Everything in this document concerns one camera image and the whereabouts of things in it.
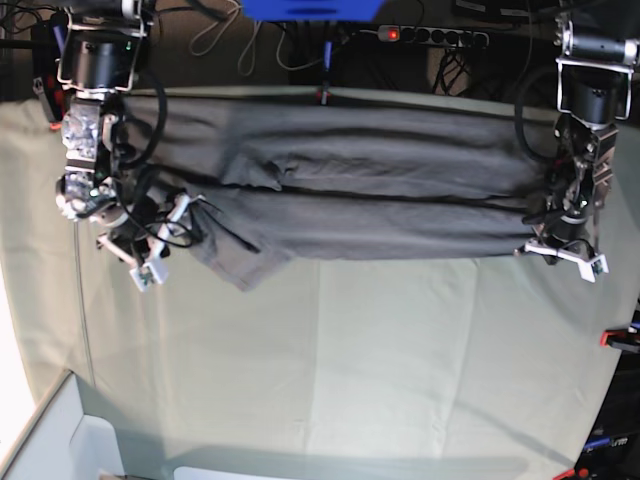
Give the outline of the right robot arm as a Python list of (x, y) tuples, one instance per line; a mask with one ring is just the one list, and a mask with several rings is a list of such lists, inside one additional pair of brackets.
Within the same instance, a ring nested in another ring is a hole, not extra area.
[[(191, 199), (162, 189), (151, 159), (168, 120), (168, 98), (159, 79), (143, 70), (154, 24), (153, 1), (67, 1), (67, 24), (57, 80), (67, 95), (61, 120), (65, 170), (56, 203), (73, 221), (94, 221), (98, 240), (121, 262), (141, 267), (172, 248), (202, 240), (191, 218)], [(146, 144), (128, 141), (134, 122), (125, 97), (138, 79), (158, 101), (156, 123)]]

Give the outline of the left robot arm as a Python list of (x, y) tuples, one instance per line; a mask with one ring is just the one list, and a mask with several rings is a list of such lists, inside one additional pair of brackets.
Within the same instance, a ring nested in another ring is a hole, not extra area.
[[(556, 23), (556, 64), (531, 73), (514, 104), (521, 150), (546, 169), (540, 207), (523, 220), (534, 236), (519, 251), (554, 265), (599, 253), (599, 214), (613, 176), (616, 124), (629, 117), (639, 67), (639, 4), (562, 1), (545, 15)], [(550, 75), (557, 81), (558, 146), (544, 155), (526, 139), (524, 101), (529, 88)]]

